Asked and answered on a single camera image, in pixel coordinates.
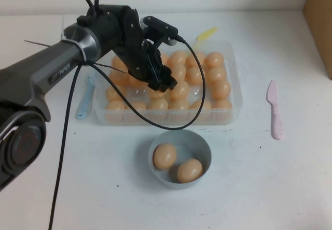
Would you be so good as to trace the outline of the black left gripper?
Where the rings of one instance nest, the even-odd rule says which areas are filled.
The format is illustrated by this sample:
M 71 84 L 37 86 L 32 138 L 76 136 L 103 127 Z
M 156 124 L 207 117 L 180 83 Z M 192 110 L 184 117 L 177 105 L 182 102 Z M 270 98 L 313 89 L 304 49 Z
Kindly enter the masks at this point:
M 129 74 L 148 83 L 154 91 L 174 89 L 177 81 L 170 68 L 162 64 L 158 47 L 173 38 L 173 26 L 153 16 L 143 18 L 141 27 L 137 10 L 127 9 L 122 15 L 121 44 L 114 48 L 115 54 L 124 62 Z

